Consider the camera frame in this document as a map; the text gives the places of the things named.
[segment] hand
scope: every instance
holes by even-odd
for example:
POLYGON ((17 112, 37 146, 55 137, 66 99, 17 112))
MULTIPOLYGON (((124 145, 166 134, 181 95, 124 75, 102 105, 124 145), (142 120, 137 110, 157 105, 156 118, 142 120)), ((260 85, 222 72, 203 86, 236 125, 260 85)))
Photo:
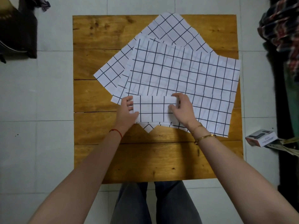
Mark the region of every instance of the hand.
POLYGON ((124 135, 131 126, 135 123, 139 112, 129 113, 129 111, 133 110, 133 96, 124 97, 121 100, 121 106, 118 108, 116 114, 115 128, 118 129, 122 135, 124 135))
POLYGON ((172 96, 178 97, 180 99, 180 103, 179 108, 174 105, 169 105, 170 110, 189 131, 192 131, 192 128, 197 127, 199 122, 195 118, 193 106, 189 97, 182 93, 174 93, 172 96))

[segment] tiled floor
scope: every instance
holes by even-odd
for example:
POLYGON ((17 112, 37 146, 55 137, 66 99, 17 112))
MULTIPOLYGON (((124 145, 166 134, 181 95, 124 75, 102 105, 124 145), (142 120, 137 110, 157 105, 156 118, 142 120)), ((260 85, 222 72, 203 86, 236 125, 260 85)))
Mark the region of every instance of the tiled floor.
MULTIPOLYGON (((276 130, 270 64, 257 34, 269 0, 47 0, 38 18, 38 59, 0 64, 0 223, 25 223, 73 167, 72 15, 236 14, 243 133, 276 130)), ((244 157, 274 186, 278 155, 244 143, 244 157)), ((217 179, 185 181, 203 223, 241 223, 217 179)), ((100 188, 85 223, 109 223, 119 185, 100 188)), ((148 190, 155 217, 154 185, 148 190)))

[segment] wooden table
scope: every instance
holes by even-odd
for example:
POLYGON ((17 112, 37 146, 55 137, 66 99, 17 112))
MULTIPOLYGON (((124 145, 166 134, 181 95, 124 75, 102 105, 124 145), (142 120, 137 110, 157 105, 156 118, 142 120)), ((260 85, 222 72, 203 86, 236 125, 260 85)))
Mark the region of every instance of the wooden table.
MULTIPOLYGON (((73 16, 74 165, 77 166, 112 128, 117 104, 93 77, 114 54, 156 15, 73 16)), ((238 59, 235 15, 183 15, 217 54, 238 59)), ((243 157, 240 83, 228 138, 218 138, 243 157)), ((103 183, 215 178, 193 137, 182 130, 140 125, 125 134, 103 183)))

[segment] red string bracelet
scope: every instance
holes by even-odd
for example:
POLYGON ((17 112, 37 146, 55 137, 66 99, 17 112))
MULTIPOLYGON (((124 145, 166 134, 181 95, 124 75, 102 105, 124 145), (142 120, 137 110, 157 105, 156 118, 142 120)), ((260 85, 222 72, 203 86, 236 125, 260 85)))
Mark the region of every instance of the red string bracelet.
POLYGON ((109 133, 110 133, 111 131, 117 131, 117 132, 119 133, 119 135, 121 136, 121 138, 123 138, 123 136, 121 135, 121 132, 119 132, 118 129, 111 129, 111 130, 109 131, 109 133))

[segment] forearm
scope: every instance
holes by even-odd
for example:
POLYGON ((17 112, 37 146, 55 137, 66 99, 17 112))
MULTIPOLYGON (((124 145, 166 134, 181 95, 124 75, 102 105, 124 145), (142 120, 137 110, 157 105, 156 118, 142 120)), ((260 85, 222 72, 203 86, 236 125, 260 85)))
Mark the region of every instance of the forearm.
POLYGON ((84 223, 121 137, 110 132, 35 212, 29 223, 84 223))
MULTIPOLYGON (((194 137, 210 134, 197 129, 194 137)), ((297 223, 299 214, 254 168, 214 137, 198 142, 244 223, 297 223)))

